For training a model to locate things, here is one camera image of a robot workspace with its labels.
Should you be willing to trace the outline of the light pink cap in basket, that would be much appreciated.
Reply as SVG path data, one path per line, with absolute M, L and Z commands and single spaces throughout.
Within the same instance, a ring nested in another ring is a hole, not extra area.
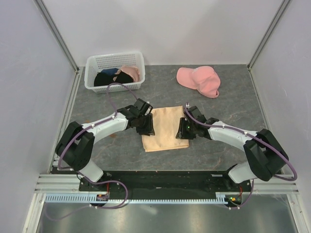
M 134 82 L 140 81 L 140 71 L 137 67 L 122 66 L 120 70 L 129 75 Z

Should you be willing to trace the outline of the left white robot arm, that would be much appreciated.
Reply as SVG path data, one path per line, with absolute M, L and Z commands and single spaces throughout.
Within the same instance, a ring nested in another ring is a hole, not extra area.
M 139 135 L 155 135 L 152 109 L 148 102 L 136 99 L 133 105 L 115 110 L 100 120 L 86 124 L 71 122 L 55 148 L 59 156 L 58 169 L 64 169 L 61 166 L 64 161 L 69 168 L 89 179 L 90 186 L 96 191 L 105 189 L 104 171 L 91 159 L 94 145 L 114 133 L 131 128 L 135 128 Z

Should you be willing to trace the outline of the blue cap in basket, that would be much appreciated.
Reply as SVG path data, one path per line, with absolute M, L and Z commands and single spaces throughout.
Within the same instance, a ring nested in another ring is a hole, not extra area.
M 101 73 L 106 75 L 115 75 L 119 71 L 118 68 L 109 68 L 109 69 L 103 69 Z

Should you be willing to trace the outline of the aluminium frame post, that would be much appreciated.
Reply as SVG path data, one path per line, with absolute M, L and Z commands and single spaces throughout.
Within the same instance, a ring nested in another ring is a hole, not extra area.
M 60 46 L 61 50 L 65 54 L 67 60 L 69 61 L 73 70 L 77 73 L 79 71 L 79 67 L 75 62 L 67 44 L 65 43 L 55 21 L 53 20 L 48 8 L 46 7 L 43 0 L 34 0 L 34 3 L 38 7 L 39 11 L 41 12 L 44 20 L 46 21 L 51 33 L 53 34 L 54 38 L 56 39 L 58 45 Z
M 278 7 L 274 17 L 272 18 L 268 28 L 266 29 L 259 45 L 257 46 L 254 54 L 252 55 L 247 68 L 249 71 L 251 71 L 252 67 L 254 66 L 255 62 L 257 61 L 257 59 L 259 58 L 259 56 L 261 55 L 263 49 L 265 48 L 265 46 L 267 45 L 270 37 L 272 36 L 273 32 L 275 31 L 276 27 L 278 26 L 279 22 L 281 21 L 283 15 L 285 14 L 285 12 L 287 11 L 287 8 L 289 7 L 289 5 L 291 4 L 291 0 L 282 0 L 280 6 Z

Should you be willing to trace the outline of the right aluminium frame post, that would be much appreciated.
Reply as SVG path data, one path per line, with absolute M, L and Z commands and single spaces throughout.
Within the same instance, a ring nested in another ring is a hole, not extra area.
M 278 26 L 279 22 L 281 21 L 283 15 L 285 14 L 285 12 L 287 11 L 287 8 L 289 7 L 289 5 L 291 4 L 291 0 L 282 0 L 280 6 L 278 7 L 274 17 L 272 18 L 268 28 L 266 29 L 259 45 L 257 46 L 254 54 L 252 55 L 247 68 L 249 71 L 251 71 L 252 67 L 254 66 L 255 62 L 257 61 L 257 59 L 259 58 L 259 56 L 261 55 L 263 49 L 265 48 L 265 46 L 267 45 L 270 37 L 272 36 L 273 32 L 275 31 L 276 27 Z

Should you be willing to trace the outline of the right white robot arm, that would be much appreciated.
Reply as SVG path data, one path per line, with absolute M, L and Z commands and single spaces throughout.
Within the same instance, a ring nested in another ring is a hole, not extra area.
M 222 180 L 223 187 L 228 191 L 234 191 L 240 183 L 250 179 L 269 181 L 289 160 L 282 146 L 267 129 L 247 131 L 213 117 L 207 119 L 196 106 L 184 108 L 184 115 L 179 121 L 177 139 L 202 137 L 226 143 L 245 153 L 247 161 L 229 168 Z

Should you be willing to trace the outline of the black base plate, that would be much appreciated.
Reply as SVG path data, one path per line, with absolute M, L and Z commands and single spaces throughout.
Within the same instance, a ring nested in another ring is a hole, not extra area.
M 224 171 L 106 171 L 100 181 L 120 181 L 94 185 L 82 178 L 79 191 L 108 191 L 113 198 L 213 198 L 217 192 L 246 193 L 251 182 L 236 184 Z

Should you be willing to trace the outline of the black cap in basket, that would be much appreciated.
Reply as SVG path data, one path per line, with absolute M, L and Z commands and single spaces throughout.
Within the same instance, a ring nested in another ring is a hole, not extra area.
M 119 74 L 113 74 L 113 75 L 108 75 L 105 73 L 98 73 L 94 80 L 94 86 L 95 87 L 108 86 L 111 83 L 125 84 L 125 83 L 133 83 L 133 82 L 134 82 L 133 78 L 124 72 L 121 72 Z

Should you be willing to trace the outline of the pink baseball cap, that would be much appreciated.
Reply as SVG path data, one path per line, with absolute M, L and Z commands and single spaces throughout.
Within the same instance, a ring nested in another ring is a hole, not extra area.
M 181 67 L 176 74 L 177 82 L 189 89 L 197 90 L 201 95 L 214 99 L 219 96 L 221 80 L 210 66 L 197 68 Z

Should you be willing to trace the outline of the white plastic basket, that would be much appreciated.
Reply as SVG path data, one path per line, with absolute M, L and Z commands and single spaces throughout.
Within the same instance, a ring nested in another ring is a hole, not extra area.
M 94 55 L 87 59 L 84 77 L 86 89 L 97 94 L 125 91 L 126 88 L 120 85 L 108 86 L 118 80 L 131 90 L 140 89 L 145 81 L 145 63 L 141 52 Z

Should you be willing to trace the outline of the aluminium front rail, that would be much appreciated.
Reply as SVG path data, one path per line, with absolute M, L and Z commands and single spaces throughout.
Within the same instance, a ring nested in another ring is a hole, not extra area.
M 80 181 L 71 174 L 41 174 L 35 186 L 35 193 L 78 193 Z M 299 193 L 296 182 L 272 178 L 268 182 L 254 180 L 256 195 Z

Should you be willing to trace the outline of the left aluminium frame post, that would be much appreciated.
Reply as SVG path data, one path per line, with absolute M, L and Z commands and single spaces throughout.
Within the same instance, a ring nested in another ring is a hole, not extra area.
M 41 12 L 44 20 L 46 21 L 51 33 L 53 34 L 54 38 L 56 39 L 58 45 L 60 46 L 61 50 L 65 54 L 67 60 L 69 61 L 73 70 L 77 73 L 79 71 L 79 67 L 75 62 L 67 44 L 65 43 L 55 21 L 53 20 L 48 8 L 46 7 L 43 0 L 34 0 L 34 3 L 38 7 L 39 11 Z

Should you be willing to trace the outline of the peach cloth napkin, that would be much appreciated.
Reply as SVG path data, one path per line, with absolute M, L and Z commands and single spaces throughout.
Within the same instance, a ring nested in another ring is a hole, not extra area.
M 180 118 L 184 117 L 183 107 L 163 107 L 152 110 L 155 135 L 142 136 L 146 152 L 188 148 L 189 140 L 177 139 Z

